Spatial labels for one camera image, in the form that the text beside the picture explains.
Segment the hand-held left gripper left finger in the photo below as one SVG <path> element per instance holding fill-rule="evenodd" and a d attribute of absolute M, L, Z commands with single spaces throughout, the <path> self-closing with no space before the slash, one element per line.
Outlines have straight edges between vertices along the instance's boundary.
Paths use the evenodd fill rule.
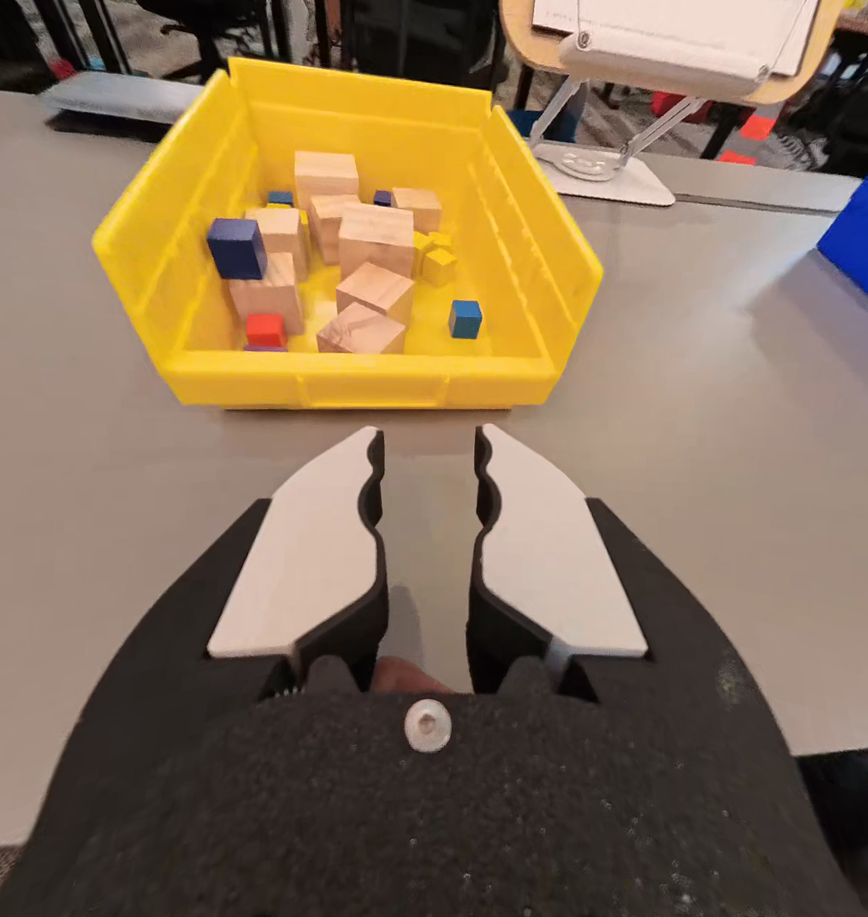
<path fill-rule="evenodd" d="M 280 658 L 304 682 L 313 662 L 362 667 L 389 624 L 382 519 L 384 435 L 363 427 L 270 497 L 207 644 L 213 659 Z"/>

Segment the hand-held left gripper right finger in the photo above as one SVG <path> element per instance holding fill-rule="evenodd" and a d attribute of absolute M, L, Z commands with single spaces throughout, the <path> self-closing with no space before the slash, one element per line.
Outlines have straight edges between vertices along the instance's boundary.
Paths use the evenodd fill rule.
<path fill-rule="evenodd" d="M 522 658 L 542 660 L 555 684 L 577 658 L 646 658 L 646 636 L 580 487 L 492 423 L 475 430 L 473 467 L 474 692 L 496 692 Z"/>

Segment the pile of mixed wooden cubes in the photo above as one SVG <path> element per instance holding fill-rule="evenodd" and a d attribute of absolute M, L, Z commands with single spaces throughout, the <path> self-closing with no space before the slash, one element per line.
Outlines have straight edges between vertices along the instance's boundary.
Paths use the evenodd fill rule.
<path fill-rule="evenodd" d="M 452 281 L 458 259 L 429 189 L 359 196 L 351 154 L 298 150 L 293 189 L 217 218 L 206 242 L 250 354 L 405 353 L 418 284 Z"/>

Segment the yellow plastic box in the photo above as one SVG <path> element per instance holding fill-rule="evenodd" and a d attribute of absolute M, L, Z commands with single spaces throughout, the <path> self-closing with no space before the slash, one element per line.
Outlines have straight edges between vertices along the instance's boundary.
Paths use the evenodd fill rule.
<path fill-rule="evenodd" d="M 336 266 L 302 284 L 307 331 L 244 350 L 206 243 L 298 151 L 350 154 L 359 194 L 434 191 L 456 273 L 421 281 L 404 355 L 322 354 Z M 222 409 L 505 410 L 542 405 L 564 373 L 603 269 L 506 113 L 485 91 L 232 59 L 158 144 L 93 247 L 158 375 L 183 405 Z"/>

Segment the orange traffic cone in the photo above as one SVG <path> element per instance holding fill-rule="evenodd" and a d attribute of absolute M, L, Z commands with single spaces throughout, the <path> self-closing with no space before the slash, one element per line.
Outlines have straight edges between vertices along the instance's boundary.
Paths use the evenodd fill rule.
<path fill-rule="evenodd" d="M 756 165 L 767 145 L 776 120 L 753 113 L 726 141 L 716 160 L 737 165 Z"/>

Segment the wooden board with instruction poster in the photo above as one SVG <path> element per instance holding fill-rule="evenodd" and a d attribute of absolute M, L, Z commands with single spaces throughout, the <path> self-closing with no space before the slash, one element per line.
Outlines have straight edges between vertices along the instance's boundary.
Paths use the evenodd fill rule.
<path fill-rule="evenodd" d="M 702 100 L 784 102 L 822 63 L 846 2 L 500 2 L 536 71 Z"/>

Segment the black office chair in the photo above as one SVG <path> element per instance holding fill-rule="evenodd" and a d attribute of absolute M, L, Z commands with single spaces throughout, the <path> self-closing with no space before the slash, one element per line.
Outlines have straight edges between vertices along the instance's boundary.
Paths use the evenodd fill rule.
<path fill-rule="evenodd" d="M 494 92 L 509 75 L 497 1 L 341 4 L 345 70 Z"/>

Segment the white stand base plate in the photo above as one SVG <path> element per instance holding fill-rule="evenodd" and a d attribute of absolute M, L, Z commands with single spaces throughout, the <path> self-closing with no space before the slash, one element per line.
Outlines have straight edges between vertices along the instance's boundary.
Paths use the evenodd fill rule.
<path fill-rule="evenodd" d="M 643 135 L 618 150 L 552 141 L 547 132 L 584 87 L 567 77 L 533 124 L 526 144 L 552 188 L 561 196 L 670 207 L 675 195 L 636 154 L 650 144 Z"/>

